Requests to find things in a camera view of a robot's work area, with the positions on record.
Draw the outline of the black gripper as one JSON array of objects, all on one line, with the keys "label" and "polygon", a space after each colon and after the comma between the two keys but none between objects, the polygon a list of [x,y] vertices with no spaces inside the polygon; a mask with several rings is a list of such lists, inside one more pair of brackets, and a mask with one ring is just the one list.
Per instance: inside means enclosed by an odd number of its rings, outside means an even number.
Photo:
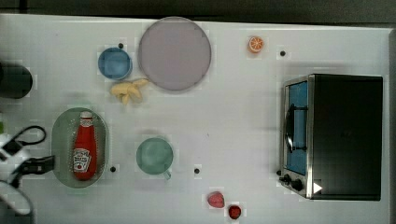
[{"label": "black gripper", "polygon": [[55,167],[55,157],[31,158],[21,165],[23,175],[43,175]]}]

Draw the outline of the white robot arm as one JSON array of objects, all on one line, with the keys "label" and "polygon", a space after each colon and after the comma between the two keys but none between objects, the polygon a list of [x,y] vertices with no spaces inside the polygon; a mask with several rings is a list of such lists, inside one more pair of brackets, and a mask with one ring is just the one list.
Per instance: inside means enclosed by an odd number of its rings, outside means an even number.
[{"label": "white robot arm", "polygon": [[55,167],[55,157],[34,158],[26,146],[42,142],[24,142],[7,133],[1,134],[1,202],[16,217],[31,217],[34,207],[31,200],[20,190],[24,175],[43,175]]}]

